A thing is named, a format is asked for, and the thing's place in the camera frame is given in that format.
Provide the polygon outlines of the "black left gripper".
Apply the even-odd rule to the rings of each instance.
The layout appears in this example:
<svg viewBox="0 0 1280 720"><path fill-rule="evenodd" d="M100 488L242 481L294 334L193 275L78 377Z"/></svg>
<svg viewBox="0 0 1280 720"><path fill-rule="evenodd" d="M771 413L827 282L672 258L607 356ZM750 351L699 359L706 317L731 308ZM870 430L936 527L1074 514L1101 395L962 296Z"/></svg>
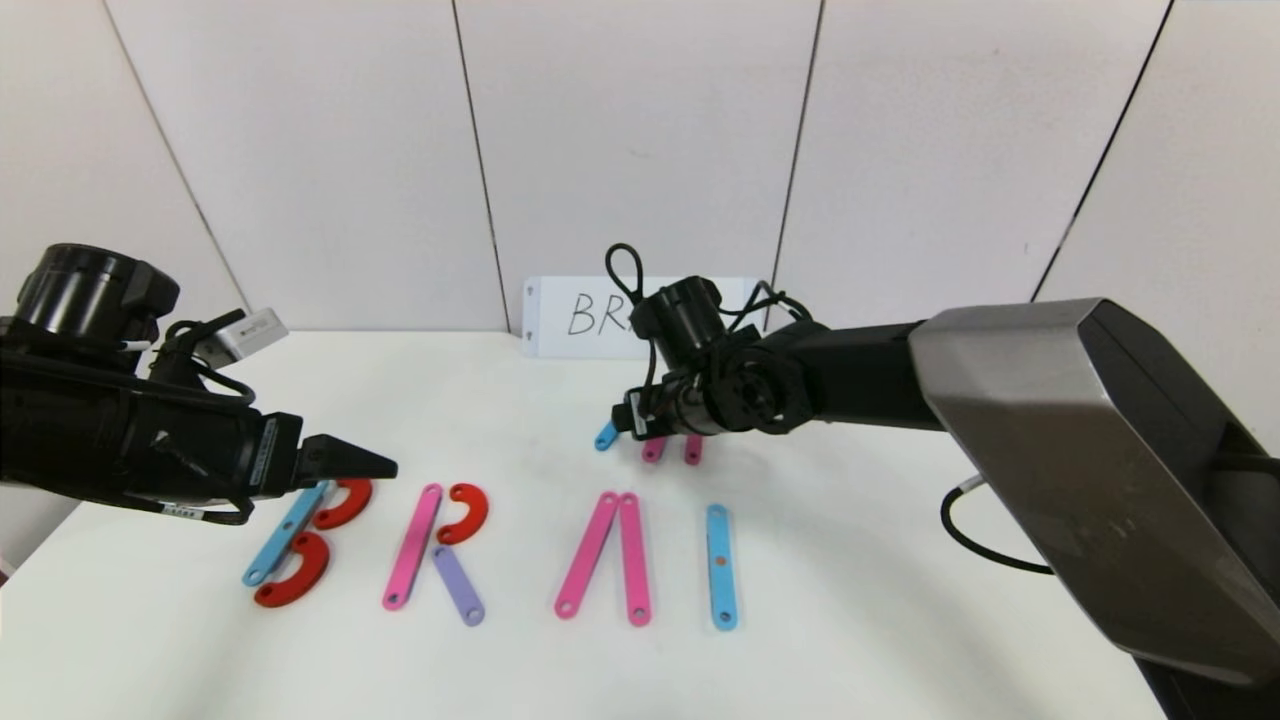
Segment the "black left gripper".
<svg viewBox="0 0 1280 720"><path fill-rule="evenodd" d="M399 474L397 461L334 436L307 437L297 451L301 428L298 416L264 414L229 395L133 395L131 493L230 502L275 498L321 480Z"/></svg>

